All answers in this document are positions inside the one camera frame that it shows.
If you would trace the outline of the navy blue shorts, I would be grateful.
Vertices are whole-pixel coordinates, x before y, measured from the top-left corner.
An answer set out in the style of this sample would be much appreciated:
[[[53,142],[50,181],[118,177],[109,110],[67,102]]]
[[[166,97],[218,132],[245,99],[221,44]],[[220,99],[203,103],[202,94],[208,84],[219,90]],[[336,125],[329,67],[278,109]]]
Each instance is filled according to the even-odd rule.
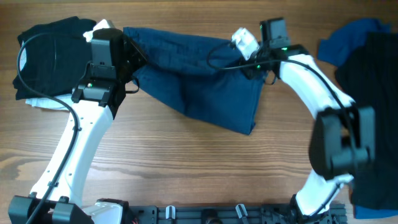
[[[236,66],[241,54],[227,40],[142,27],[124,27],[147,55],[134,72],[142,91],[193,119],[249,135],[267,73],[249,80]]]

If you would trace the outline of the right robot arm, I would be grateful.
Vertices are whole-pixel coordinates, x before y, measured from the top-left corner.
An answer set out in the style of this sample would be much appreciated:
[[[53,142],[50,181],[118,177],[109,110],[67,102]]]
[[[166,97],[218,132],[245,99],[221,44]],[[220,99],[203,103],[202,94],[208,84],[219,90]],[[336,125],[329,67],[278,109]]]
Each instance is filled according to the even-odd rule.
[[[372,166],[374,110],[357,105],[323,74],[304,46],[291,43],[283,18],[262,21],[260,27],[260,42],[245,28],[238,29],[231,40],[243,56],[239,64],[248,78],[273,71],[296,92],[315,120],[308,150],[312,171],[295,196],[302,218],[315,219],[329,209],[342,186]]]

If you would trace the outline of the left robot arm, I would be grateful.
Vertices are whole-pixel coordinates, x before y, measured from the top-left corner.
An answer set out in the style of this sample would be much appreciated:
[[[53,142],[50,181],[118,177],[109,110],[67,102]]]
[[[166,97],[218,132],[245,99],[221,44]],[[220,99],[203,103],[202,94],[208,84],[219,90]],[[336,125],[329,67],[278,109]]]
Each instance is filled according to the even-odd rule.
[[[134,72],[147,58],[123,31],[94,31],[92,60],[73,89],[70,117],[61,140],[40,179],[26,197],[14,196],[8,215],[12,223],[132,223],[127,201],[102,198],[82,208],[83,189],[93,157],[136,81]]]

